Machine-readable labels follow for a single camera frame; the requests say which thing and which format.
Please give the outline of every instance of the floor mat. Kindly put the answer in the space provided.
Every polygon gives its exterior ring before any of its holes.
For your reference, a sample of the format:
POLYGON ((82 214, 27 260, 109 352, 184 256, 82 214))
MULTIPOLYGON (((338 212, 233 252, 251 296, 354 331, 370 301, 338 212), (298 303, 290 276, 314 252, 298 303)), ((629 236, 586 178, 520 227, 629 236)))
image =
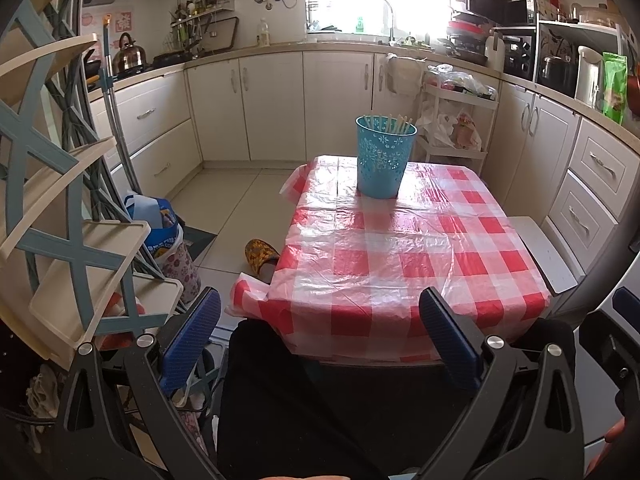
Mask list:
POLYGON ((195 227, 184 227, 184 243, 187 245, 189 256, 195 260, 218 235, 201 231, 195 227))

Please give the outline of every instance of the red and white checkered tablecloth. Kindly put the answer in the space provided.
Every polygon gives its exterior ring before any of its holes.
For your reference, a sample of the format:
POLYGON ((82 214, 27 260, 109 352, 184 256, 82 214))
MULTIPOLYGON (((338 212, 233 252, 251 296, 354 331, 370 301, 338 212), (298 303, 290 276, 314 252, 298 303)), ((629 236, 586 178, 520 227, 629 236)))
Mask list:
POLYGON ((267 321, 295 354, 397 363, 438 358, 418 314, 428 286, 507 340, 548 306, 524 243, 471 170, 410 162, 393 200, 356 184, 356 158, 297 168, 281 191, 298 206, 271 285, 242 274, 226 312, 267 321))

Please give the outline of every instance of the drawer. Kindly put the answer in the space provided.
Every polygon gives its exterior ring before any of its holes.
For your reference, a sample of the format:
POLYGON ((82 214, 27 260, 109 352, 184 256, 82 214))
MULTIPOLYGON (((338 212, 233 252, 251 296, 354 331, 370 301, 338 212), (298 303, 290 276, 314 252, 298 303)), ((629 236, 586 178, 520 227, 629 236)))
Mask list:
POLYGON ((569 167, 620 220, 636 181, 640 157, 584 119, 569 167))
MULTIPOLYGON (((166 74, 119 90, 116 101, 129 153, 137 152, 190 118, 183 72, 166 74)), ((91 110, 98 136, 110 136, 103 100, 91 103, 91 110)), ((115 148, 106 154, 106 160, 109 168, 120 163, 115 148)))
MULTIPOLYGON (((142 193, 164 198, 201 162, 191 120, 176 126, 131 157, 142 193)), ((121 166, 111 173, 121 195, 129 188, 121 166)))
POLYGON ((591 190, 567 171, 549 218, 588 272, 618 225, 591 190))

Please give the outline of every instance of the microwave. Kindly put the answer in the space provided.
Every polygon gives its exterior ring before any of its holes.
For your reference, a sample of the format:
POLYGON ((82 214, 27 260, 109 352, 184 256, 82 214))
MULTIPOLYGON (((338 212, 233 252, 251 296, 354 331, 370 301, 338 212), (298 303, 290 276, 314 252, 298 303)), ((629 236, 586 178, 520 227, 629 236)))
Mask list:
POLYGON ((466 0, 466 10, 503 27, 535 26, 538 15, 558 19, 558 10, 547 0, 466 0))

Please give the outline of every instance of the basket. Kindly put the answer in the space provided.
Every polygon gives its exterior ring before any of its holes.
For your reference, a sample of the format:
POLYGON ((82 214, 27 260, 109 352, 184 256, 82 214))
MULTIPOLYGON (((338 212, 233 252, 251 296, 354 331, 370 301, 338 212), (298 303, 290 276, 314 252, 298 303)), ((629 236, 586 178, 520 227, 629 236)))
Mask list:
POLYGON ((400 183, 409 161, 418 129, 410 124, 403 135, 386 134, 387 121, 390 130, 395 119, 374 117, 375 130, 367 127, 364 117, 356 120, 358 127, 358 189, 366 196, 379 199, 398 195, 400 183))

